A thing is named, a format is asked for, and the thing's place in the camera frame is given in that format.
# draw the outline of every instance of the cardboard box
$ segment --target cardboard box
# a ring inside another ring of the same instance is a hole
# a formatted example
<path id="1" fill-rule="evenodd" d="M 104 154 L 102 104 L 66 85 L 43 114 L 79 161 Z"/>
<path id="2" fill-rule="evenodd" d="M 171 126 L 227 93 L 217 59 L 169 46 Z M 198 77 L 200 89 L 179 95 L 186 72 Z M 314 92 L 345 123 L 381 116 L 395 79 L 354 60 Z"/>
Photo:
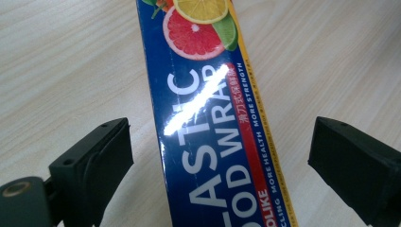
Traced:
<path id="1" fill-rule="evenodd" d="M 297 226 L 232 2 L 137 7 L 173 225 Z"/>

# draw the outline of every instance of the metal screw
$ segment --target metal screw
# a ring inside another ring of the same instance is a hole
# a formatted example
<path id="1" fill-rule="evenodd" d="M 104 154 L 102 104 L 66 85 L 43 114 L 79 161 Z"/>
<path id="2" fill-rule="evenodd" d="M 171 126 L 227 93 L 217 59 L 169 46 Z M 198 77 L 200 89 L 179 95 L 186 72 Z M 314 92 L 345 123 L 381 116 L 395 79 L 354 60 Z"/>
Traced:
<path id="1" fill-rule="evenodd" d="M 15 183 L 3 191 L 3 197 L 14 197 L 23 194 L 30 188 L 30 182 Z"/>

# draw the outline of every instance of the wood grain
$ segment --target wood grain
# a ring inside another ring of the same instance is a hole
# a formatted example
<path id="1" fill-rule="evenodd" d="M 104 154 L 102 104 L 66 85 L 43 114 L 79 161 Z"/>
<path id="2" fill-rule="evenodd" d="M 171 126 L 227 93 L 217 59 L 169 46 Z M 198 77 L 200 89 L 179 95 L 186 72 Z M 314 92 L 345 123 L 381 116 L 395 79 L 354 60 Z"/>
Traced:
<path id="1" fill-rule="evenodd" d="M 365 226 L 307 165 L 316 116 L 401 150 L 401 1 L 234 0 L 300 226 Z M 102 226 L 171 226 L 135 1 L 0 3 L 0 184 L 126 116 Z"/>

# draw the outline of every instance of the lime slice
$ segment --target lime slice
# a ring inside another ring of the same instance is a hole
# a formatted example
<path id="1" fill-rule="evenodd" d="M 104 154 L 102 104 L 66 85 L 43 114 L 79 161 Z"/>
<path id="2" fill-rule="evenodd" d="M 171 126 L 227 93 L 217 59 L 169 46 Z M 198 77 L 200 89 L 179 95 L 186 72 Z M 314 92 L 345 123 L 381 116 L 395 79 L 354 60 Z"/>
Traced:
<path id="1" fill-rule="evenodd" d="M 230 13 L 222 19 L 213 23 L 213 28 L 221 39 L 226 50 L 234 51 L 238 46 L 238 31 L 233 17 Z"/>
<path id="2" fill-rule="evenodd" d="M 201 25 L 220 21 L 228 13 L 227 0 L 174 0 L 174 6 L 183 18 Z"/>

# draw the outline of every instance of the yellow stripe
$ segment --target yellow stripe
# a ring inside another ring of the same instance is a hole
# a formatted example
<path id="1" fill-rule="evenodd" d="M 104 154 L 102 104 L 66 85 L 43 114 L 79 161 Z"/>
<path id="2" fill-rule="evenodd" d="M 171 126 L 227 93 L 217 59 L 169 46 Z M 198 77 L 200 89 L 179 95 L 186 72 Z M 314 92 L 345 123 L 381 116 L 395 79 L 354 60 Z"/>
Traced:
<path id="1" fill-rule="evenodd" d="M 253 70 L 252 70 L 252 67 L 251 67 L 250 59 L 249 59 L 247 50 L 245 48 L 244 40 L 242 39 L 242 33 L 241 33 L 241 30 L 240 30 L 240 27 L 239 27 L 238 20 L 236 18 L 235 9 L 234 9 L 233 3 L 231 3 L 230 0 L 228 0 L 228 1 L 230 2 L 229 3 L 230 14 L 233 17 L 233 19 L 235 21 L 235 24 L 236 24 L 236 28 L 238 30 L 238 45 L 239 45 L 239 48 L 241 50 L 242 58 L 244 59 L 244 62 L 245 62 L 245 68 L 247 70 L 247 73 L 248 73 L 248 76 L 249 76 L 249 79 L 250 79 L 250 83 L 251 83 L 252 90 L 253 90 L 253 96 L 254 96 L 255 101 L 256 101 L 256 106 L 257 106 L 257 109 L 259 110 L 259 115 L 262 118 L 261 121 L 262 121 L 262 125 L 263 125 L 263 130 L 264 130 L 264 133 L 266 134 L 266 137 L 268 139 L 270 155 L 271 155 L 271 159 L 272 159 L 272 162 L 273 162 L 274 171 L 276 173 L 277 180 L 278 180 L 278 183 L 279 183 L 279 186 L 280 186 L 280 190 L 281 190 L 281 193 L 283 195 L 284 204 L 285 204 L 285 207 L 287 209 L 289 223 L 291 224 L 292 227 L 297 227 L 298 226 L 298 221 L 297 221 L 297 218 L 295 216 L 294 209 L 292 208 L 292 203 L 291 203 L 291 199 L 289 197 L 288 189 L 287 189 L 287 186 L 286 186 L 286 181 L 284 180 L 283 172 L 281 171 L 279 158 L 278 158 L 278 155 L 277 155 L 274 143 L 273 143 L 273 138 L 272 138 L 272 135 L 271 135 L 271 132 L 270 132 L 268 118 L 267 118 L 266 113 L 264 111 L 265 109 L 263 108 L 262 99 L 260 98 L 259 90 L 258 90 L 257 85 L 256 85 L 256 79 L 255 79 L 254 74 L 253 74 Z"/>

